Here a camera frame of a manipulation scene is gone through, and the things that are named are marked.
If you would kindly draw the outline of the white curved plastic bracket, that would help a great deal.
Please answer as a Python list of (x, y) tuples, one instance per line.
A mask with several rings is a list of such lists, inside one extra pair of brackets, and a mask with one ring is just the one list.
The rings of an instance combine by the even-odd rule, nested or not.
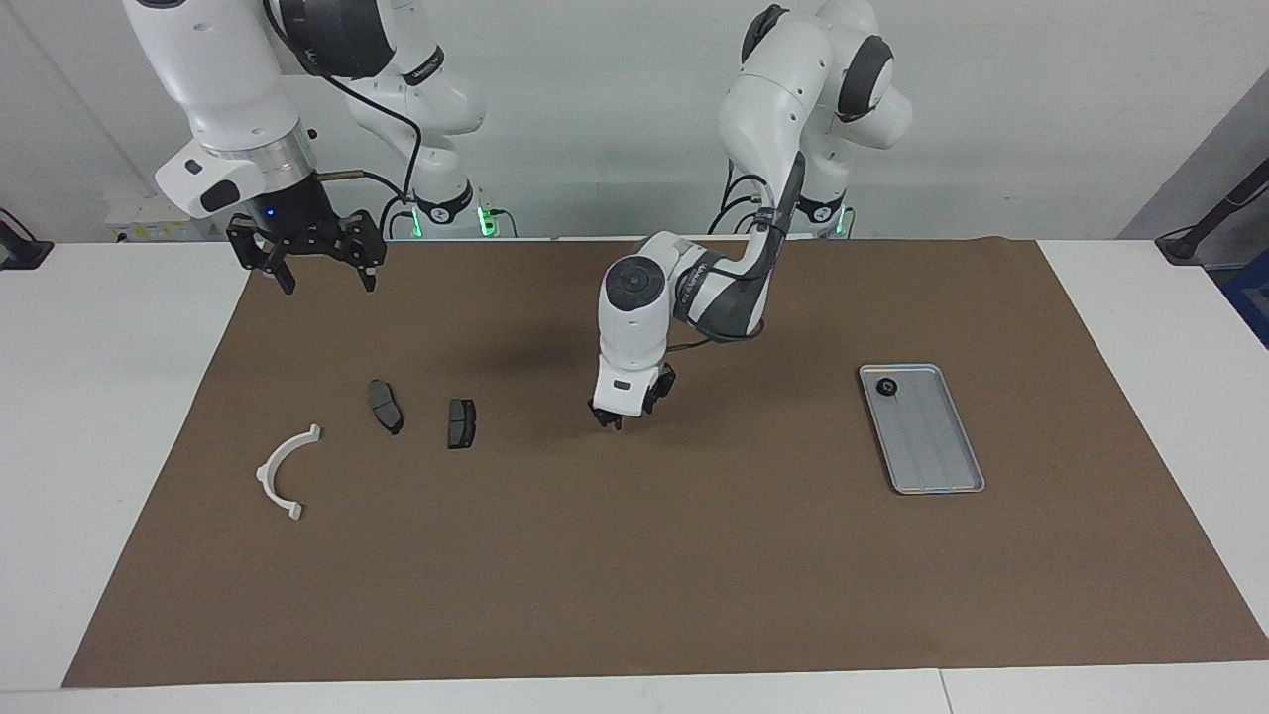
[(287, 438), (286, 441), (280, 443), (280, 446), (275, 446), (272, 455), (266, 457), (266, 462), (255, 471), (255, 478), (266, 495), (268, 501), (277, 507), (286, 511), (287, 516), (292, 521), (299, 521), (303, 515), (303, 503), (294, 501), (294, 498), (286, 498), (277, 491), (277, 476), (280, 471), (280, 465), (286, 462), (287, 457), (292, 453), (298, 451), (299, 448), (308, 446), (308, 444), (320, 443), (322, 438), (322, 426), (320, 424), (312, 424), (308, 430)]

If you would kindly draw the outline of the blue crate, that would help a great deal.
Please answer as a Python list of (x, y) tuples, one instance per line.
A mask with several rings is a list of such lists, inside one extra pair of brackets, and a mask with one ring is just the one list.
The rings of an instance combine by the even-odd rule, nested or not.
[(1269, 249), (1236, 271), (1220, 292), (1269, 349)]

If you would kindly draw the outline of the dark curved brake pad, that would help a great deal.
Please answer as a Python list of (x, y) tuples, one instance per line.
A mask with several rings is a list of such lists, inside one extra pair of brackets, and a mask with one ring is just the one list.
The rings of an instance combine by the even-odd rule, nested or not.
[(368, 386), (368, 402), (372, 415), (377, 422), (388, 430), (390, 434), (398, 434), (404, 429), (404, 412), (398, 406), (398, 399), (393, 394), (393, 386), (386, 380), (371, 380)]

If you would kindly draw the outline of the white box with labels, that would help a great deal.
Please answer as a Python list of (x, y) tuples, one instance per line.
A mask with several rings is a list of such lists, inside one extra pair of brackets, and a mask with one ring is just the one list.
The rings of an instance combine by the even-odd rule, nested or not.
[(187, 216), (161, 194), (105, 202), (104, 224), (114, 241), (127, 243), (202, 243), (227, 241), (217, 218)]

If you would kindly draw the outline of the black table clamp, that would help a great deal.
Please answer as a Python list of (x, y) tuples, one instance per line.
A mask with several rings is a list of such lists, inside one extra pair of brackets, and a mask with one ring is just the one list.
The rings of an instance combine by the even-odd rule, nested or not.
[(55, 241), (36, 238), (36, 235), (16, 216), (0, 205), (0, 271), (37, 270)]

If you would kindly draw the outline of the silver metal tray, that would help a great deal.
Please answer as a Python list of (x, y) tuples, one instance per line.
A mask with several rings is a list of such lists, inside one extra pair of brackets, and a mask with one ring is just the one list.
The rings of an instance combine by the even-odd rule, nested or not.
[[(970, 495), (986, 488), (964, 421), (934, 363), (865, 363), (858, 370), (891, 488), (897, 495)], [(876, 392), (891, 378), (897, 394)]]

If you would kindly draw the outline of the brown table mat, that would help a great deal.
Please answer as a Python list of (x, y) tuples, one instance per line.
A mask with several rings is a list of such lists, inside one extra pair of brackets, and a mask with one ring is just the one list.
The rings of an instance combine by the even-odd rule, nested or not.
[[(1030, 241), (792, 241), (755, 342), (602, 429), (621, 243), (250, 276), (69, 687), (1269, 659)], [(970, 495), (892, 491), (858, 370), (934, 363)], [(372, 415), (393, 386), (404, 429)], [(448, 405), (477, 430), (448, 450)], [(268, 501), (255, 471), (312, 424)]]

